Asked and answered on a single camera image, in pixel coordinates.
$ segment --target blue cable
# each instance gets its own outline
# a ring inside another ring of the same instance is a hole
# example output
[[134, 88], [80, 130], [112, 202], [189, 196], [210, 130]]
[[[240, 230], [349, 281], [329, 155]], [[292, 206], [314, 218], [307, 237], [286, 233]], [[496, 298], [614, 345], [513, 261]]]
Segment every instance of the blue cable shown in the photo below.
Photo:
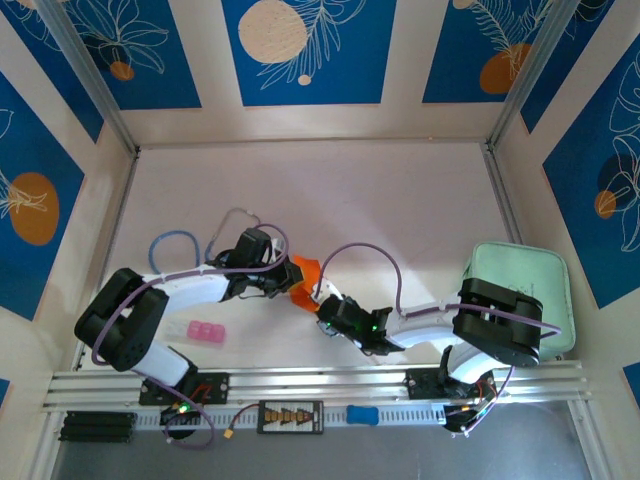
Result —
[[[200, 245], [198, 244], [198, 240], [196, 239], [196, 237], [194, 237], [191, 232], [187, 232], [186, 230], [171, 230], [170, 232], [165, 232], [161, 235], [158, 235], [155, 238], [155, 240], [151, 242], [151, 245], [149, 246], [149, 266], [151, 267], [151, 270], [153, 270], [153, 273], [155, 273], [156, 275], [160, 274], [160, 270], [156, 266], [156, 262], [153, 259], [153, 252], [161, 240], [164, 240], [167, 237], [172, 237], [174, 235], [184, 235], [185, 237], [188, 237], [191, 239], [196, 251], [196, 268], [200, 266]], [[209, 242], [209, 245], [207, 245], [207, 250], [205, 251], [205, 258], [207, 258], [207, 260], [210, 260], [209, 255], [211, 254], [212, 248], [213, 248], [213, 241]]]

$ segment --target orange object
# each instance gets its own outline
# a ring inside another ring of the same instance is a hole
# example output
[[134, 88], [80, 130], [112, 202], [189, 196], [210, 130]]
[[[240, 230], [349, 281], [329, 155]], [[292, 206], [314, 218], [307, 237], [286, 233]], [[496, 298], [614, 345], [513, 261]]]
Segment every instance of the orange object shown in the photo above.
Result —
[[311, 299], [311, 294], [313, 286], [320, 280], [320, 262], [294, 255], [293, 263], [302, 270], [304, 280], [289, 290], [291, 302], [308, 312], [315, 313], [320, 306]]

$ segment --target metal extrusion rail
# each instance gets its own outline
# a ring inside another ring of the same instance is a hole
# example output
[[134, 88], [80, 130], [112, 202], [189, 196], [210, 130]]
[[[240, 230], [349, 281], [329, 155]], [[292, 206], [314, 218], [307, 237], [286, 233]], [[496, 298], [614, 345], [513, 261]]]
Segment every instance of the metal extrusion rail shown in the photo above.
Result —
[[[215, 369], [228, 372], [226, 406], [237, 408], [258, 400], [317, 398], [327, 406], [442, 404], [442, 400], [409, 400], [403, 384], [409, 368], [437, 368], [437, 365], [392, 365], [352, 368]], [[495, 370], [500, 387], [506, 370]], [[105, 369], [58, 372], [53, 375], [44, 410], [144, 411], [138, 396], [141, 377]], [[501, 402], [548, 402], [585, 400], [590, 397], [586, 374], [579, 361], [556, 361], [531, 369], [516, 369]], [[460, 404], [465, 401], [452, 401]]]

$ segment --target dark floor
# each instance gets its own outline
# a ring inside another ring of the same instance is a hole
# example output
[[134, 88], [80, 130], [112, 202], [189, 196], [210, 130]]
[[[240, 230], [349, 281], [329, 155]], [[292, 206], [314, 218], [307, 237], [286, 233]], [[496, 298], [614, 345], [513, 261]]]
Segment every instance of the dark floor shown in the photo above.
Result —
[[128, 445], [65, 443], [53, 479], [590, 478], [564, 403], [498, 406], [468, 439], [436, 426], [334, 428], [321, 436], [237, 430], [231, 440], [222, 430], [204, 452], [167, 445], [161, 432], [138, 433]]

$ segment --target pink block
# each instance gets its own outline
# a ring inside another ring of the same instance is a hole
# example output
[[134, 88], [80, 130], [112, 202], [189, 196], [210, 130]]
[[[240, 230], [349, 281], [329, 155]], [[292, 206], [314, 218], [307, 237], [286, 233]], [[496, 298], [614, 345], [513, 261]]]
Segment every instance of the pink block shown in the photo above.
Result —
[[224, 325], [192, 320], [187, 327], [187, 337], [211, 343], [223, 343], [226, 330]]

